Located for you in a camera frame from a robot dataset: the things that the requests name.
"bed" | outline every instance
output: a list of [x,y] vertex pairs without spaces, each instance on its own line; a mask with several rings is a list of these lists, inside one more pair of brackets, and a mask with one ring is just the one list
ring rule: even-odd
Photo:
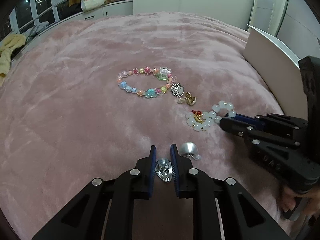
[[[236,178],[289,234],[279,183],[248,159],[244,142],[217,124],[194,131],[185,118],[220,100],[249,116],[283,113],[242,56],[248,35],[212,18],[160,12],[70,22],[26,53],[0,91],[0,207],[18,236],[30,240],[91,179],[117,178],[151,145],[169,157],[170,144],[187,141],[202,156],[194,167]],[[119,89],[121,71],[145,66],[172,69],[196,104],[177,104],[170,92],[145,98]],[[163,85],[143,75],[127,81]],[[136,201],[133,223],[132,239],[191,240],[192,202],[156,177],[152,199]]]

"white beaded bracelet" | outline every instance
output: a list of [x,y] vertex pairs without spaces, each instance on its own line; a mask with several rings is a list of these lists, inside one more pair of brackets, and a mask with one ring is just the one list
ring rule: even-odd
[[229,117],[235,117],[236,111],[233,110],[232,103],[226,103],[225,101],[220,101],[219,105],[213,105],[212,110],[210,112],[201,112],[195,111],[186,113],[187,124],[195,131],[206,131],[214,122],[219,124],[220,120],[222,119],[221,116],[217,115],[221,109],[228,110]]

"cabinet handle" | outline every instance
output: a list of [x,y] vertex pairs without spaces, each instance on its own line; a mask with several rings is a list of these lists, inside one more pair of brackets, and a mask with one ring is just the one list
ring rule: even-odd
[[87,18],[84,18],[85,20],[89,20],[89,19],[93,19],[94,18],[94,15],[90,16],[90,17],[87,17]]

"silver rivet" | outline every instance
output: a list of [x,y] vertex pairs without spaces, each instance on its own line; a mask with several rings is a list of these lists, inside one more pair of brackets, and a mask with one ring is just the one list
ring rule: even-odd
[[236,184],[236,181],[235,181],[235,179],[233,179],[233,178],[227,178],[227,183],[228,183],[229,185],[233,186],[234,184]]
[[138,169],[132,169],[132,170],[130,171],[130,174],[133,175],[133,176],[137,176],[137,175],[140,174],[140,171],[139,171]]
[[92,181],[92,185],[99,186],[102,183],[102,180],[99,178],[96,178]]
[[199,173],[199,171],[196,168],[191,168],[189,170],[189,173],[192,174],[192,175],[197,175]]
[[252,143],[253,143],[253,144],[259,144],[260,141],[259,141],[258,139],[254,139],[254,140],[252,140]]

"silver starburst earring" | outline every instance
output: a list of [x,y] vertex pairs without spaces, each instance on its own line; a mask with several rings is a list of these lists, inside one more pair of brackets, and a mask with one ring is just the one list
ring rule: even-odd
[[184,87],[180,83],[174,83],[171,85],[171,92],[175,97],[182,97],[184,93]]

